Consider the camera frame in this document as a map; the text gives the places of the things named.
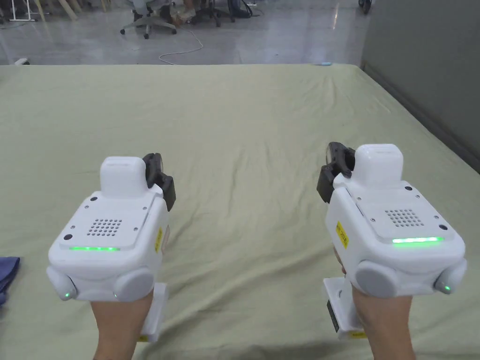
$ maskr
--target gray partition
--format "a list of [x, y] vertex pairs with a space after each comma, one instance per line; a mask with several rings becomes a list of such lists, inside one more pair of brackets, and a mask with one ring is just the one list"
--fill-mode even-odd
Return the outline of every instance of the gray partition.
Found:
[[377, 0], [361, 67], [480, 172], [480, 0]]

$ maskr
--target gray floor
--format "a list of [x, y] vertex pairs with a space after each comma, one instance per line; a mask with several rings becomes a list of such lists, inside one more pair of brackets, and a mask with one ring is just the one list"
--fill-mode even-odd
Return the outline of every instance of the gray floor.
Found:
[[[357, 0], [260, 0], [264, 15], [187, 25], [204, 48], [163, 57], [175, 64], [321, 63], [358, 65], [369, 16]], [[10, 23], [0, 30], [0, 63], [28, 57], [32, 64], [161, 64], [165, 53], [198, 47], [192, 34], [153, 29], [144, 40], [127, 8], [80, 14], [79, 20], [50, 16], [46, 23]]]

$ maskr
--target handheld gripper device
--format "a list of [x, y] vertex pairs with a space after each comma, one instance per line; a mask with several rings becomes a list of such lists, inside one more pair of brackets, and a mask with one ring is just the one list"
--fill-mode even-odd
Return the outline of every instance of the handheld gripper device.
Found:
[[411, 184], [392, 144], [357, 151], [330, 143], [317, 191], [329, 204], [326, 226], [347, 275], [324, 279], [340, 339], [365, 338], [352, 288], [392, 298], [452, 294], [467, 269], [460, 235]]
[[47, 275], [62, 300], [135, 301], [153, 290], [139, 341], [155, 342], [168, 298], [156, 278], [176, 200], [173, 178], [160, 154], [108, 157], [100, 187], [53, 242]]

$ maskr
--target yellow warning label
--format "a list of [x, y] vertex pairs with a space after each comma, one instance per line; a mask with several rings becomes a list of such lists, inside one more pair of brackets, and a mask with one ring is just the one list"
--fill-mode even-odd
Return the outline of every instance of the yellow warning label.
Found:
[[350, 331], [348, 334], [352, 339], [366, 339], [367, 335], [363, 331]]
[[158, 252], [160, 250], [160, 244], [162, 243], [162, 235], [163, 235], [163, 230], [160, 227], [160, 230], [158, 231], [158, 235], [156, 236], [155, 252]]
[[337, 222], [336, 224], [336, 233], [340, 238], [340, 241], [342, 241], [343, 247], [346, 249], [348, 246], [348, 236], [345, 230], [343, 230], [343, 227], [342, 227], [342, 224], [340, 224], [340, 221]]

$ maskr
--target mattress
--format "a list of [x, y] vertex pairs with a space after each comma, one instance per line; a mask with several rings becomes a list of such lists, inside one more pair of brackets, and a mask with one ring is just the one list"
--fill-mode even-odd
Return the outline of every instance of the mattress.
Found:
[[88, 303], [62, 302], [48, 249], [99, 189], [107, 156], [160, 152], [177, 202], [160, 272], [163, 332], [135, 359], [371, 359], [339, 342], [322, 292], [338, 276], [316, 192], [330, 141], [393, 143], [404, 179], [464, 238], [453, 296], [415, 298], [419, 360], [479, 359], [479, 175], [349, 65], [0, 67], [0, 254], [22, 257], [0, 359], [90, 359]]

